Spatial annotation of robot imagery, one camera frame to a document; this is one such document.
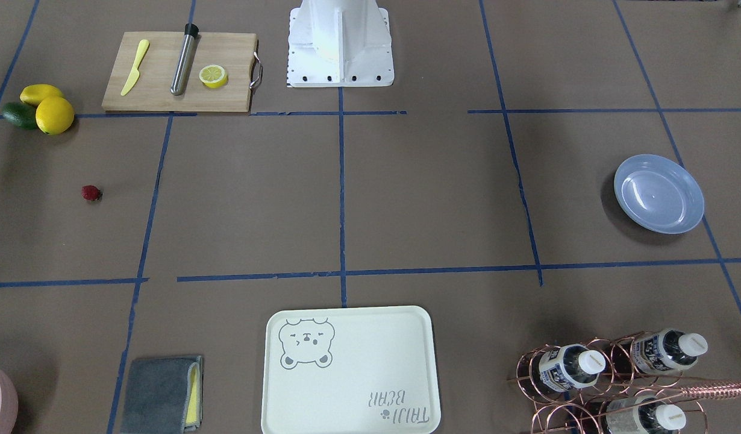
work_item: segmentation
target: yellow knife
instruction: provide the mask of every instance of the yellow knife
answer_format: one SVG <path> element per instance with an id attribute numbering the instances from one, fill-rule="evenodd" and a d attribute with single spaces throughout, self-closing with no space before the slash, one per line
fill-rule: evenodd
<path id="1" fill-rule="evenodd" d="M 134 83 L 137 82 L 137 79 L 140 78 L 140 71 L 137 68 L 139 68 L 141 61 L 143 61 L 149 45 L 148 39 L 141 39 L 140 43 L 137 44 L 137 54 L 134 55 L 134 63 L 132 63 L 132 69 L 130 69 L 130 76 L 127 77 L 127 83 L 125 83 L 122 89 L 122 96 L 125 96 L 132 89 Z"/>

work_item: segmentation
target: bear face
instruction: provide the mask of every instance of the bear face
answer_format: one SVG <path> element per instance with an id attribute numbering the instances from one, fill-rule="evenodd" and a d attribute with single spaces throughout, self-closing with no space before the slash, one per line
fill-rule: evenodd
<path id="1" fill-rule="evenodd" d="M 282 367 L 293 369 L 298 363 L 315 363 L 320 368 L 326 368 L 333 361 L 330 342 L 335 335 L 336 331 L 333 325 L 327 322 L 327 318 L 322 322 L 315 319 L 299 319 L 296 323 L 288 319 L 280 328 Z"/>

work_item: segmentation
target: cutting board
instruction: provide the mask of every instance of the cutting board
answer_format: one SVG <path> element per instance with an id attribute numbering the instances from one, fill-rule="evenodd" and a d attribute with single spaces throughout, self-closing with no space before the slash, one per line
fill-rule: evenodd
<path id="1" fill-rule="evenodd" d="M 120 96 L 141 39 L 148 39 L 150 46 L 138 68 L 140 78 L 127 95 Z M 123 35 L 103 96 L 103 108 L 125 111 L 249 111 L 252 53 L 257 43 L 258 37 L 253 33 L 199 33 L 186 92 L 173 96 L 170 85 L 183 48 L 183 33 L 127 32 Z M 211 64 L 225 68 L 228 74 L 226 85 L 211 89 L 199 81 L 199 71 Z"/>

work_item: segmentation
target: plate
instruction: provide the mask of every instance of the plate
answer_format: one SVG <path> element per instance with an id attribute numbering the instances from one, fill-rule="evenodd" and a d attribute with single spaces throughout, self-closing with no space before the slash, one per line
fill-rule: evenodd
<path id="1" fill-rule="evenodd" d="M 283 310 L 269 319 L 264 434 L 429 434 L 439 424 L 423 308 Z"/>
<path id="2" fill-rule="evenodd" d="M 700 186 L 665 157 L 641 154 L 624 160 L 614 175 L 614 192 L 630 219 L 658 233 L 690 231 L 705 214 Z"/>

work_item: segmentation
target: blue plate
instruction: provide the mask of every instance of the blue plate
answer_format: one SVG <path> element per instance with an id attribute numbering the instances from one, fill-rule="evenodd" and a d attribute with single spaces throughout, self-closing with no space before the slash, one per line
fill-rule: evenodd
<path id="1" fill-rule="evenodd" d="M 700 186 L 665 157 L 642 154 L 624 160 L 614 175 L 614 192 L 630 219 L 658 233 L 690 231 L 705 214 Z"/>

